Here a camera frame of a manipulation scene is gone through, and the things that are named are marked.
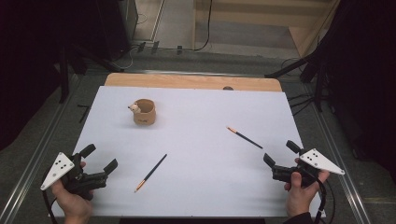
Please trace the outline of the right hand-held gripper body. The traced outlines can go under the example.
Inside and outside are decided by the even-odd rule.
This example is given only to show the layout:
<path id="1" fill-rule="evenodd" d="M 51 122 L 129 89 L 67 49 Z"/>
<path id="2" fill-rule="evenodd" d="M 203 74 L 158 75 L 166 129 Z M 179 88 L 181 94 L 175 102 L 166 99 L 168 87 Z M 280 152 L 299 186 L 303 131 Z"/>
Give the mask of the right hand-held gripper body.
<path id="1" fill-rule="evenodd" d="M 320 171 L 328 171 L 337 175 L 344 175 L 346 173 L 315 148 L 299 154 L 299 160 L 296 166 L 283 167 L 275 164 L 272 165 L 274 180 L 290 183 L 291 175 L 297 172 L 302 176 L 303 188 L 316 182 Z"/>

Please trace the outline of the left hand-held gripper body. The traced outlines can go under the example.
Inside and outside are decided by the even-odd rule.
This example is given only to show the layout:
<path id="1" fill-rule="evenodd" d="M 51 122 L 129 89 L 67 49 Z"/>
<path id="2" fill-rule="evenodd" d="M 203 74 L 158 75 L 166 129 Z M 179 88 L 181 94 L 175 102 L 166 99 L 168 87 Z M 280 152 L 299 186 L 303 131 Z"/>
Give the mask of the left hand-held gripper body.
<path id="1" fill-rule="evenodd" d="M 57 180 L 60 180 L 64 188 L 81 198 L 90 201 L 93 196 L 91 191 L 94 189 L 104 188 L 108 178 L 108 167 L 103 172 L 87 174 L 81 166 L 81 159 L 90 155 L 90 152 L 77 153 L 73 156 L 67 156 L 60 152 L 45 174 L 45 178 L 40 186 L 42 191 L 48 189 Z"/>

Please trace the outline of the dark blue pencil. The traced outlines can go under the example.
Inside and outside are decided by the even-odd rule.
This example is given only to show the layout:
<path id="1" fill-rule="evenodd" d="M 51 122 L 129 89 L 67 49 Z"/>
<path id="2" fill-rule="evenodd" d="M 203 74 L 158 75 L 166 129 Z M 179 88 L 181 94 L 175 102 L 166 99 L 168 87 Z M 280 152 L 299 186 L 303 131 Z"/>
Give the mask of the dark blue pencil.
<path id="1" fill-rule="evenodd" d="M 243 138 L 244 140 L 248 141 L 250 144 L 254 145 L 255 147 L 258 147 L 260 149 L 263 149 L 263 147 L 261 145 L 259 145 L 258 143 L 254 142 L 253 140 L 249 139 L 248 137 L 244 136 L 242 133 L 238 132 L 237 130 L 235 130 L 232 127 L 227 126 L 226 127 L 230 132 L 238 135 L 239 137 Z"/>
<path id="2" fill-rule="evenodd" d="M 163 157 L 155 164 L 155 166 L 148 172 L 148 174 L 143 178 L 143 180 L 136 186 L 134 193 L 138 192 L 145 183 L 149 180 L 149 178 L 153 175 L 153 173 L 158 169 L 158 167 L 163 163 L 167 154 L 164 154 Z"/>

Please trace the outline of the tan pen holder with bear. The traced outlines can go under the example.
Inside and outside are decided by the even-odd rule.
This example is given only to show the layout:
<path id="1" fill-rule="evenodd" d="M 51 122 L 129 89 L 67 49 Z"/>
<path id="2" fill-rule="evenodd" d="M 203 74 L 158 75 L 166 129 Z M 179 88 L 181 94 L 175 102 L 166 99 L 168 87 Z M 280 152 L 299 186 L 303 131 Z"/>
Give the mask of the tan pen holder with bear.
<path id="1" fill-rule="evenodd" d="M 134 123 L 137 125 L 152 125 L 156 120 L 156 107 L 150 99 L 138 99 L 128 108 L 132 111 Z"/>

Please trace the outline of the person's left hand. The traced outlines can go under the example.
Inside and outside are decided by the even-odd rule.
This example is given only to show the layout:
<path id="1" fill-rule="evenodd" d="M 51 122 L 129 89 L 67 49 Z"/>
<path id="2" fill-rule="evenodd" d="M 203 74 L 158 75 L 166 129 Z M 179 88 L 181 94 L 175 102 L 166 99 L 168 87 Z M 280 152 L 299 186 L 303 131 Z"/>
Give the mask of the person's left hand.
<path id="1" fill-rule="evenodd" d="M 92 203 L 72 194 L 64 188 L 61 180 L 51 185 L 52 194 L 64 211 L 64 224 L 88 224 L 92 215 Z"/>

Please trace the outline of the person's right hand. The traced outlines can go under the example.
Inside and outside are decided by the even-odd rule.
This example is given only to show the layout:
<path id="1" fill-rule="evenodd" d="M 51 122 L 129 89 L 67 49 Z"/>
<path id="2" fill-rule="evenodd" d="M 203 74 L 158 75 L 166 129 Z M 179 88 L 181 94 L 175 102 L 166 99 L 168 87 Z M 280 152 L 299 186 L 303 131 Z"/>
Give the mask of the person's right hand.
<path id="1" fill-rule="evenodd" d="M 319 191 L 319 183 L 315 181 L 310 186 L 303 187 L 301 174 L 293 172 L 290 182 L 284 185 L 284 190 L 288 192 L 286 212 L 292 218 L 309 211 L 310 204 Z"/>

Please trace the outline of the white table cover sheet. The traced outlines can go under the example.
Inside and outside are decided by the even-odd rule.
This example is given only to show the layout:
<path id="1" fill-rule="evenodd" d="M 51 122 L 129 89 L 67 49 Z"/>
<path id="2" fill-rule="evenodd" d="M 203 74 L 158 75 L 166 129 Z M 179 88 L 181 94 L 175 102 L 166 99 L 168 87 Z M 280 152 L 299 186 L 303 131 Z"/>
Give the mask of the white table cover sheet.
<path id="1" fill-rule="evenodd" d="M 154 102 L 152 125 L 134 123 L 128 106 L 138 99 Z M 86 160 L 89 174 L 118 162 L 94 193 L 97 217 L 283 217 L 287 193 L 263 156 L 291 167 L 288 140 L 301 141 L 283 92 L 103 86 L 75 150 L 96 146 Z"/>

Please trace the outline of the black metal stand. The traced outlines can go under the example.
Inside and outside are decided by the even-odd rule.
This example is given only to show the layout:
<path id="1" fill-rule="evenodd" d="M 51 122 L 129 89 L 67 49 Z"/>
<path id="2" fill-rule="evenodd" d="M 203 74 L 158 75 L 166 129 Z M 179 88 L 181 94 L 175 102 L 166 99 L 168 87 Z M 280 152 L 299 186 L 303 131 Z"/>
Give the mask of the black metal stand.
<path id="1" fill-rule="evenodd" d="M 61 98 L 60 103 L 64 103 L 69 95 L 69 73 L 68 65 L 71 65 L 73 70 L 80 75 L 84 75 L 88 70 L 85 59 L 94 61 L 101 65 L 109 72 L 123 72 L 123 69 L 106 62 L 93 53 L 89 52 L 81 46 L 75 44 L 60 43 L 59 44 L 59 67 L 60 67 L 60 87 Z"/>
<path id="2" fill-rule="evenodd" d="M 303 83 L 308 83 L 313 79 L 316 80 L 314 95 L 311 97 L 311 102 L 314 103 L 316 109 L 321 112 L 321 101 L 323 98 L 323 89 L 326 77 L 326 67 L 327 63 L 323 61 L 319 56 L 311 53 L 296 62 L 282 67 L 280 70 L 267 74 L 265 78 L 279 78 L 286 75 L 288 72 L 299 69 L 304 66 L 302 73 L 300 74 L 300 81 Z"/>

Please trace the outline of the wooden table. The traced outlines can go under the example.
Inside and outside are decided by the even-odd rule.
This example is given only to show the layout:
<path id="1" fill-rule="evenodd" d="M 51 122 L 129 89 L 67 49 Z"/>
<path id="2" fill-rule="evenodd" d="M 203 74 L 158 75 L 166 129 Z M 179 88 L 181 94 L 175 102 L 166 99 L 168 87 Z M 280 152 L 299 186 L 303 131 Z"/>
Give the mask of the wooden table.
<path id="1" fill-rule="evenodd" d="M 105 85 L 113 87 L 147 87 L 171 89 L 282 91 L 280 82 L 274 78 L 219 77 L 176 74 L 112 73 L 107 76 Z"/>

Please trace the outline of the light wooden cabinet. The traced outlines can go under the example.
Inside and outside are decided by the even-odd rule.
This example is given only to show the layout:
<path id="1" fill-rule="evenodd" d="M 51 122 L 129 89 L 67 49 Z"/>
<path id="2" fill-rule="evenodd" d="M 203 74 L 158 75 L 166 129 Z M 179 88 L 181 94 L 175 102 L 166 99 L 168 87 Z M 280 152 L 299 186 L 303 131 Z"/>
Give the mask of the light wooden cabinet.
<path id="1" fill-rule="evenodd" d="M 214 21 L 288 27 L 301 57 L 325 36 L 341 0 L 192 0 L 193 25 L 212 5 Z"/>

